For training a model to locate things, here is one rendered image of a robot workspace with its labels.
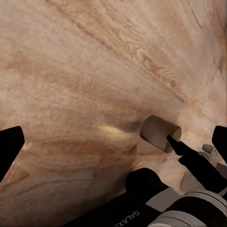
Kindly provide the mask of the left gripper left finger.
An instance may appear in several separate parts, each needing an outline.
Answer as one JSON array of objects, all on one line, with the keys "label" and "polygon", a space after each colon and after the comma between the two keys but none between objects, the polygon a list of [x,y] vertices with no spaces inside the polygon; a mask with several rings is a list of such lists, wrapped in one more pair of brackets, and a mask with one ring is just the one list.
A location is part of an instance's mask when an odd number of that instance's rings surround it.
[{"label": "left gripper left finger", "polygon": [[0,182],[25,143],[21,126],[0,131]]}]

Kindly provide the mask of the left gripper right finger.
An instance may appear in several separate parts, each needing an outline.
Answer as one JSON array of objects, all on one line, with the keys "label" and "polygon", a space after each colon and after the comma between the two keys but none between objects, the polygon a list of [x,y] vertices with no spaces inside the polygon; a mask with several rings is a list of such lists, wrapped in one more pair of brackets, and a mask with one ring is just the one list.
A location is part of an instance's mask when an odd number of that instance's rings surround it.
[{"label": "left gripper right finger", "polygon": [[227,164],[227,128],[216,126],[212,137],[212,143],[224,159],[225,164]]}]

